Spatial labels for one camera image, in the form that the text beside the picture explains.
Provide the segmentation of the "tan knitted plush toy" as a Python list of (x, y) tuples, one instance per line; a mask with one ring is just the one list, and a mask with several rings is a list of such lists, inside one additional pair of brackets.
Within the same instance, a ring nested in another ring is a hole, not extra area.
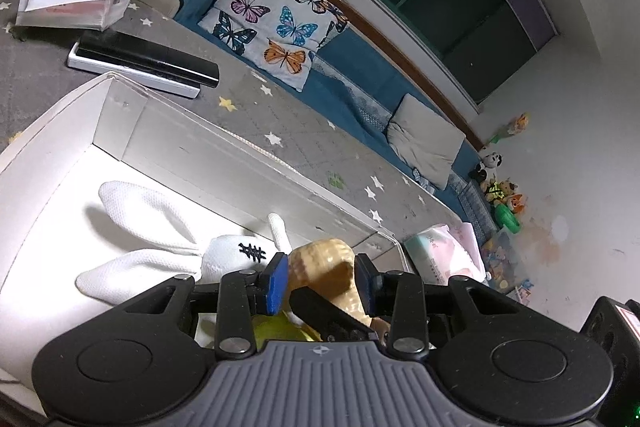
[(321, 239), (297, 247), (288, 254), (288, 295), (299, 287), (310, 287), (337, 308), (366, 326), (380, 337), (390, 324), (363, 311), (354, 275), (355, 254), (341, 239)]

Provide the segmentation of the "white knitted bunny plush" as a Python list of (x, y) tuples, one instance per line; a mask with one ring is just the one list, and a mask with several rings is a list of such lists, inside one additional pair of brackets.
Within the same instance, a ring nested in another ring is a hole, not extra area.
[(141, 185), (105, 182), (99, 198), (115, 225), (148, 245), (76, 277), (81, 294), (112, 306), (169, 277), (189, 275), (200, 284), (218, 283), (228, 273), (257, 270), (275, 254), (292, 251), (285, 223), (274, 212), (268, 215), (272, 237), (265, 239), (214, 232), (175, 199)]

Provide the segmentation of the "pink green tissue pack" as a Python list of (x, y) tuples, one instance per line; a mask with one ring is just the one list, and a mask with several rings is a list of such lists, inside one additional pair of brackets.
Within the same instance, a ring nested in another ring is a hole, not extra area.
[(447, 285), (450, 277), (460, 275), (485, 283), (487, 271), (469, 222), (460, 225), (433, 225), (407, 239), (402, 246), (427, 284)]

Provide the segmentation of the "pile of colourful toys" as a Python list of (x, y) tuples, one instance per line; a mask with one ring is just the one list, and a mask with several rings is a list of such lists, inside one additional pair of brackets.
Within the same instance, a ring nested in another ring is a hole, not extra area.
[(505, 228), (512, 234), (521, 231), (521, 223), (518, 217), (526, 208), (527, 197), (520, 187), (510, 179), (498, 181), (491, 179), (485, 181), (480, 188), (483, 190), (486, 202), (491, 207), (494, 217), (500, 229)]

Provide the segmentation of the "panda plush toy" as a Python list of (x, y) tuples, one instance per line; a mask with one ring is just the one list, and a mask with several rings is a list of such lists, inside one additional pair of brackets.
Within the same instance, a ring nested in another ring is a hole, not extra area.
[(490, 182), (495, 179), (497, 169), (502, 164), (502, 155), (497, 152), (491, 152), (482, 158), (478, 164), (469, 172), (469, 178), (478, 184)]

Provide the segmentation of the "grey white cushion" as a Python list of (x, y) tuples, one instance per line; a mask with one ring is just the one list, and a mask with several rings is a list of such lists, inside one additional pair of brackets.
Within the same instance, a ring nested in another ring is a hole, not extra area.
[(396, 155), (434, 187), (445, 190), (465, 134), (411, 94), (406, 94), (386, 127)]

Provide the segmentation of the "white storage box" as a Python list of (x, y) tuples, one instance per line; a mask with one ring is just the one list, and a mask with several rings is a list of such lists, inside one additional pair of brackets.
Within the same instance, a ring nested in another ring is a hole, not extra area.
[(30, 382), (50, 339), (104, 304), (76, 289), (81, 272), (140, 242), (106, 217), (100, 186), (136, 184), (174, 204), (205, 237), (270, 233), (277, 213), (294, 246), (341, 239), (378, 258), (398, 242), (371, 218), (285, 162), (137, 83), (83, 84), (1, 155), (1, 374)]

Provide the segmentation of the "blue sofa bench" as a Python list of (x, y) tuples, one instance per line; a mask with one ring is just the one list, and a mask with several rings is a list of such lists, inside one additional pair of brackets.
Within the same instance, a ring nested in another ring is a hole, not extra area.
[[(200, 26), (200, 21), (216, 0), (139, 0), (228, 53), (226, 44)], [(386, 128), (406, 95), (444, 120), (446, 115), (405, 75), (386, 60), (378, 49), (355, 31), (345, 29), (334, 35), (314, 56), (303, 90), (298, 92), (271, 74), (270, 80), (299, 101), (337, 124), (373, 152), (384, 157), (402, 173), (412, 167), (393, 151), (386, 139)], [(463, 140), (451, 165), (451, 176), (435, 196), (465, 221), (477, 221), (492, 228), (491, 213), (477, 183), (469, 178), (480, 162), (480, 155)]]

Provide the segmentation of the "black and silver flat box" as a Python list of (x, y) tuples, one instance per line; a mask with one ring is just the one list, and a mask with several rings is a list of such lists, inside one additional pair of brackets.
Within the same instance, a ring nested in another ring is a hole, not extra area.
[(215, 62), (120, 31), (85, 31), (67, 55), (68, 67), (84, 72), (118, 72), (142, 86), (193, 100), (201, 87), (215, 89)]

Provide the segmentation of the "butterfly print pillow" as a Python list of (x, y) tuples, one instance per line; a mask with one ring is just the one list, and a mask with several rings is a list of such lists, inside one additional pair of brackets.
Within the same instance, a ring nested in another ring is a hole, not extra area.
[(328, 0), (216, 0), (198, 22), (234, 54), (298, 92), (314, 56), (347, 25)]

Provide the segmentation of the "flower decoration on wall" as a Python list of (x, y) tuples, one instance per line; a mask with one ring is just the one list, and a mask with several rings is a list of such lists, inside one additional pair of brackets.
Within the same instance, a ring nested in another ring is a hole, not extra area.
[(507, 124), (501, 126), (488, 140), (488, 144), (497, 144), (499, 141), (511, 138), (511, 136), (523, 132), (529, 124), (529, 116), (523, 113), (518, 117), (511, 119)]

